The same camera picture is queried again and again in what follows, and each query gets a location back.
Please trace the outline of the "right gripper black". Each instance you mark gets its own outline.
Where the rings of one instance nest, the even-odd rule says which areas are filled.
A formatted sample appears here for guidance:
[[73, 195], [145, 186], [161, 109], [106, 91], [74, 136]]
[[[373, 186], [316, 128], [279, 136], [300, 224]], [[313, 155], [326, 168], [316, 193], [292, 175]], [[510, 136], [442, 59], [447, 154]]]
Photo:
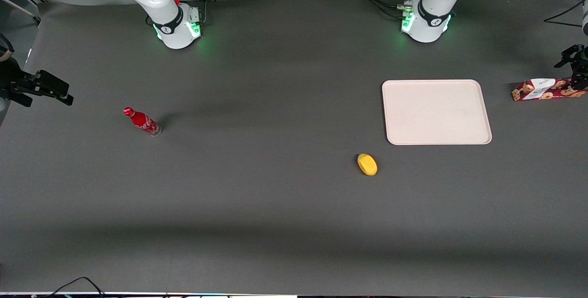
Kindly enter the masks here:
[[68, 93], [69, 87], [69, 83], [45, 70], [36, 73], [23, 71], [13, 57], [6, 57], [0, 62], [0, 97], [23, 107], [31, 107], [32, 98], [29, 95], [37, 95], [37, 92], [71, 106], [74, 97]]

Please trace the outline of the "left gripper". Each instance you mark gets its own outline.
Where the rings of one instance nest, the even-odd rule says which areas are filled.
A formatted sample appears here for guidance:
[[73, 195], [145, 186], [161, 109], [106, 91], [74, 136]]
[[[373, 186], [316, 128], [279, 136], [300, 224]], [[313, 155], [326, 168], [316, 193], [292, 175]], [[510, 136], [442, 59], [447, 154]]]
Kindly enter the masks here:
[[572, 68], [571, 89], [586, 90], [588, 88], [588, 55], [584, 45], [572, 45], [561, 52], [561, 60], [554, 68], [569, 64]]

